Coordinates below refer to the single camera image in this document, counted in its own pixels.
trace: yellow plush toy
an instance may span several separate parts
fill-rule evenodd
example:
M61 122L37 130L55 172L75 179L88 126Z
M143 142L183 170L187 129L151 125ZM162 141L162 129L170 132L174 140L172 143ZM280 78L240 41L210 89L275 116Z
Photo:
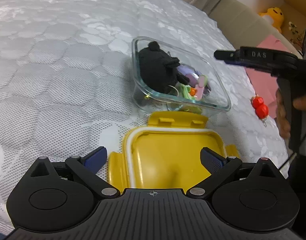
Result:
M270 23L274 28L276 28L279 33L282 33L281 26L284 21L284 15L280 8L269 8L266 13L259 13L259 15L264 18L268 23Z

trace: bed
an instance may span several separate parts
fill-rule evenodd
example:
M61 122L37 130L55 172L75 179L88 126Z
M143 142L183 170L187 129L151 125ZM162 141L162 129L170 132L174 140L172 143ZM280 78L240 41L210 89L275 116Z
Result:
M6 200L39 156L63 161L98 146L119 152L147 114L131 100L131 41L147 36L214 66L232 108L208 121L243 161L287 158L273 119L250 104L244 68L215 61L233 49L216 22L181 0L0 0L0 233L13 227ZM106 179L107 166L98 175Z

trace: black stuffed animal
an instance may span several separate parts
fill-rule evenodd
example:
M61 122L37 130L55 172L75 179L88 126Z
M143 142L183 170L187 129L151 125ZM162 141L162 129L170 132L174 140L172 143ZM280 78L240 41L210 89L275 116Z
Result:
M160 49L156 41L148 44L147 48L138 53L141 78L151 89L168 94L177 82L184 85L189 83L189 79L179 73L177 67L180 60L177 57L169 56Z

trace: black cable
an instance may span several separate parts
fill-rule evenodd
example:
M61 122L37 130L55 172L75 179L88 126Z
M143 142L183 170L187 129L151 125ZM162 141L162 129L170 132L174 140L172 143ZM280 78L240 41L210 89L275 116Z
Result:
M304 142L305 139L306 139L306 133L304 134L303 138L301 139L300 145ZM279 168L279 171L288 163L288 161L289 161L295 154L297 154L297 153L295 153L295 152L292 153L292 154L290 155L290 157L286 159L286 161L285 161L285 162L281 165L281 167Z

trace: red gourd-shaped keychain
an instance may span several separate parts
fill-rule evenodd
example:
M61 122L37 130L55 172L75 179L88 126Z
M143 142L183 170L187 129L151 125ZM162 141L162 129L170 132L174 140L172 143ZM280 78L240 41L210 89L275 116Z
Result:
M259 119L261 119L264 126L266 127L266 119L269 115L269 108L264 104L263 98L256 95L255 97L251 98L251 104L255 109L256 115Z

